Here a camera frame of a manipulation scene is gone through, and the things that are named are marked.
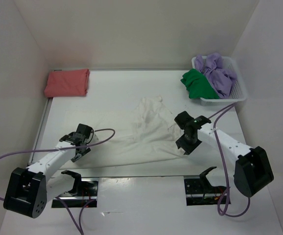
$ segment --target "white plastic basket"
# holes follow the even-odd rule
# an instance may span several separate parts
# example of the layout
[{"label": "white plastic basket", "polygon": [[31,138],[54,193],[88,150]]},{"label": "white plastic basket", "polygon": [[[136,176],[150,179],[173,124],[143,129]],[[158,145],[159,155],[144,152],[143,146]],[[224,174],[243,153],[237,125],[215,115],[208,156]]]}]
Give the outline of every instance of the white plastic basket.
[{"label": "white plastic basket", "polygon": [[[206,62],[206,56],[202,57],[204,60],[204,64]],[[210,105],[210,104],[227,104],[227,103],[233,103],[233,102],[239,102],[239,101],[244,101],[247,99],[247,90],[245,87],[245,83],[243,81],[243,78],[240,74],[240,71],[237,67],[236,62],[228,56],[223,56],[223,68],[224,69],[229,69],[232,70],[234,72],[236,72],[237,74],[237,81],[232,89],[231,95],[227,98],[227,99],[204,99],[204,98],[200,98],[201,99],[201,104],[202,105]],[[195,61],[196,57],[192,58],[191,63],[192,63],[192,67],[195,68]]]}]

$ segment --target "red towel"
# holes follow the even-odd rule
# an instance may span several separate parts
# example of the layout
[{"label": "red towel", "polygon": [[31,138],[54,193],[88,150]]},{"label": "red towel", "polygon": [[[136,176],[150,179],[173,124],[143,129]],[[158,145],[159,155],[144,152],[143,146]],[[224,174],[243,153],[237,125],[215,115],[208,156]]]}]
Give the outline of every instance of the red towel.
[{"label": "red towel", "polygon": [[85,96],[88,88],[89,70],[53,71],[48,77],[45,96]]}]

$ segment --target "green cloth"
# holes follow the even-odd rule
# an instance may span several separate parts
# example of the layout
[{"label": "green cloth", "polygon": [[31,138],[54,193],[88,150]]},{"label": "green cloth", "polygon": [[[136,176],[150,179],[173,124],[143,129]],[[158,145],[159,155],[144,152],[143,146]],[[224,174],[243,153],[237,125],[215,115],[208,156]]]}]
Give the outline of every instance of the green cloth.
[{"label": "green cloth", "polygon": [[183,75],[181,82],[189,91],[191,99],[219,99],[219,96],[210,85],[207,78],[199,71],[192,69]]}]

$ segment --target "wall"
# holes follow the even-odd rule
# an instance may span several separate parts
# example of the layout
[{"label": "wall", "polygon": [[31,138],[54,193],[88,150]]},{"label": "wall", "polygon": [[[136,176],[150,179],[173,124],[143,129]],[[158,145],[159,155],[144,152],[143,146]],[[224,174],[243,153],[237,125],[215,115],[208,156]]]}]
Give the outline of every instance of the wall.
[{"label": "wall", "polygon": [[234,53],[249,99],[238,116],[246,141],[267,150],[269,185],[283,227],[283,1],[261,0]]},{"label": "wall", "polygon": [[258,0],[15,0],[52,68],[190,68],[233,52]]},{"label": "wall", "polygon": [[[0,0],[0,155],[30,149],[46,99],[48,64],[16,5]],[[0,162],[0,179],[10,176],[28,158],[12,156]],[[0,180],[0,196],[6,183]],[[0,226],[5,210],[0,202]]]}]

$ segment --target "white cloth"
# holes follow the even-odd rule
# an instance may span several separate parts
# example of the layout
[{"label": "white cloth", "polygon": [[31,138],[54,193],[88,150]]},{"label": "white cloth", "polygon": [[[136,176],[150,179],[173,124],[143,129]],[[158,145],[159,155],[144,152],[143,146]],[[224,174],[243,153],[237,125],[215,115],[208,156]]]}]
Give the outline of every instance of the white cloth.
[{"label": "white cloth", "polygon": [[[183,157],[184,151],[175,144],[181,130],[174,118],[160,96],[143,98],[133,111],[66,112],[65,128],[69,130],[82,123],[95,130],[113,128],[116,135],[92,147],[91,152],[75,163],[68,161],[61,169],[131,165]],[[96,134],[103,140],[111,132]]]}]

